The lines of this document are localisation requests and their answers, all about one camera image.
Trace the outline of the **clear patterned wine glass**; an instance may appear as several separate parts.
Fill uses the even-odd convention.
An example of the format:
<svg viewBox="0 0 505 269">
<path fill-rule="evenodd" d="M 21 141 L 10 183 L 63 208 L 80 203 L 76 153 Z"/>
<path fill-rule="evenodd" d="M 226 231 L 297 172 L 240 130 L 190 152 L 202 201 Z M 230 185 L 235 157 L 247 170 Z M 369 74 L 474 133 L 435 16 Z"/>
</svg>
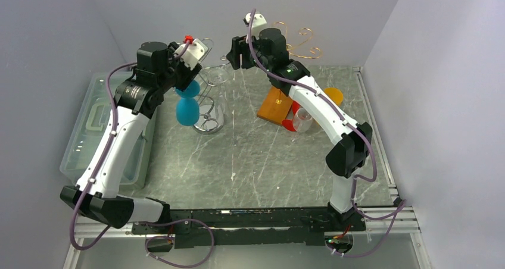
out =
<svg viewBox="0 0 505 269">
<path fill-rule="evenodd" d="M 300 108 L 294 114 L 292 123 L 296 132 L 303 133 L 308 131 L 311 125 L 313 124 L 313 117 L 307 110 L 305 110 L 304 108 Z"/>
</svg>

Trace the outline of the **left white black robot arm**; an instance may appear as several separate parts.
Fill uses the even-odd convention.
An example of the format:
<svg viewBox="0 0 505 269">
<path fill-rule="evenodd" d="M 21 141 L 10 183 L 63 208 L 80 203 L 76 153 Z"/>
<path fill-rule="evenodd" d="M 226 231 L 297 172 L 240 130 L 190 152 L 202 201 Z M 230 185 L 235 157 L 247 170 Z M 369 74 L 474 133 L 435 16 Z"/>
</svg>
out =
<svg viewBox="0 0 505 269">
<path fill-rule="evenodd" d="M 111 91 L 105 79 L 111 115 L 98 148 L 74 186 L 63 187 L 60 198 L 78 215 L 108 227 L 122 228 L 130 222 L 146 223 L 156 233 L 171 225 L 170 205 L 151 198 L 119 195 L 127 160 L 151 121 L 164 94 L 171 88 L 183 91 L 201 71 L 208 48 L 199 39 L 184 43 L 145 42 L 135 62 L 128 64 L 132 75 Z"/>
</svg>

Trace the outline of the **clear plain wine glass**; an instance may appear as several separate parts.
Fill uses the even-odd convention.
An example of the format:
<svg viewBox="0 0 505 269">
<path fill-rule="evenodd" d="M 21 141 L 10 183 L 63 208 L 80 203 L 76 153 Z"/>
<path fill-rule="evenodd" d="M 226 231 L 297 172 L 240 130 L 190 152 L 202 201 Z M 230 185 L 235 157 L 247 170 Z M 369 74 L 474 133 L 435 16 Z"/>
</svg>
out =
<svg viewBox="0 0 505 269">
<path fill-rule="evenodd" d="M 215 119 L 220 127 L 223 127 L 229 116 L 229 107 L 226 98 L 226 85 L 229 80 L 229 73 L 224 68 L 213 68 L 208 72 L 208 82 L 213 86 L 211 91 L 215 101 Z"/>
</svg>

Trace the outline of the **clear plastic storage box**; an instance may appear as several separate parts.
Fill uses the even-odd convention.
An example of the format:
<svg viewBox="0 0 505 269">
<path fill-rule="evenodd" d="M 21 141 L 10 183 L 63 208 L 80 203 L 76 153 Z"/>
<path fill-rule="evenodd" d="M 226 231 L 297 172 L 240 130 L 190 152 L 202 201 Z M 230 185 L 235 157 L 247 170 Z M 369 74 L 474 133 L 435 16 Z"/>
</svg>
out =
<svg viewBox="0 0 505 269">
<path fill-rule="evenodd" d="M 90 164 L 105 133 L 111 106 L 105 90 L 107 73 L 92 76 L 83 104 L 71 133 L 60 171 L 76 184 Z M 145 186 L 157 113 L 139 135 L 127 160 L 120 189 L 141 189 Z"/>
</svg>

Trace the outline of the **blue plastic wine glass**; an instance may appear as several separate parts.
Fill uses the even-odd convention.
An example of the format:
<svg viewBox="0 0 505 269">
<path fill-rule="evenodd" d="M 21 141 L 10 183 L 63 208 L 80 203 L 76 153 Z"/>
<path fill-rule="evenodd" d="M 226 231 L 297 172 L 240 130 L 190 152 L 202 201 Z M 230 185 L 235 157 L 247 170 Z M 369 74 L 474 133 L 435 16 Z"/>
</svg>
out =
<svg viewBox="0 0 505 269">
<path fill-rule="evenodd" d="M 199 104 L 195 97 L 199 95 L 200 85 L 196 81 L 191 81 L 185 90 L 176 88 L 176 93 L 180 99 L 176 105 L 176 118 L 183 126 L 192 126 L 199 120 Z"/>
</svg>

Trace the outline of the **red plastic wine glass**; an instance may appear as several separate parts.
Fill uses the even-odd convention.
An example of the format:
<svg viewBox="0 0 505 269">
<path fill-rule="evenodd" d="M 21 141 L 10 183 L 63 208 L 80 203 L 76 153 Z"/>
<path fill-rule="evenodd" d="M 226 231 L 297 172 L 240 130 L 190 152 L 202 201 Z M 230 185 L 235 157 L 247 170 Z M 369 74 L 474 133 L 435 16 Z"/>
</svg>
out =
<svg viewBox="0 0 505 269">
<path fill-rule="evenodd" d="M 295 101 L 292 103 L 291 111 L 293 113 L 293 117 L 294 117 L 294 114 L 297 112 L 297 110 L 300 109 L 300 108 L 301 108 L 301 105 L 299 103 L 297 103 Z M 286 118 L 286 119 L 282 120 L 282 126 L 285 129 L 287 129 L 287 130 L 289 130 L 291 132 L 296 132 L 295 129 L 294 129 L 294 127 L 293 127 L 293 123 L 292 123 L 293 117 L 290 118 L 290 119 Z"/>
</svg>

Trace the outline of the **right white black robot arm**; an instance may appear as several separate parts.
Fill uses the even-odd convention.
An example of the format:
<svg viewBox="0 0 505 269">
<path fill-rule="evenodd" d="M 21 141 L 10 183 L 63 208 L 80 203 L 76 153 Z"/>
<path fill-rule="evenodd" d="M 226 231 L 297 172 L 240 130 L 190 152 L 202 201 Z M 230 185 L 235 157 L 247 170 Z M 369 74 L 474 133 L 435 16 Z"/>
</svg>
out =
<svg viewBox="0 0 505 269">
<path fill-rule="evenodd" d="M 333 174 L 333 190 L 329 205 L 329 225 L 343 230 L 351 223 L 355 208 L 357 179 L 366 160 L 371 158 L 376 179 L 376 159 L 372 147 L 372 127 L 358 123 L 346 115 L 329 95 L 324 93 L 308 69 L 289 57 L 286 39 L 276 28 L 266 28 L 258 35 L 232 38 L 227 60 L 233 69 L 258 67 L 269 78 L 273 87 L 305 109 L 327 134 L 333 148 L 325 161 Z"/>
</svg>

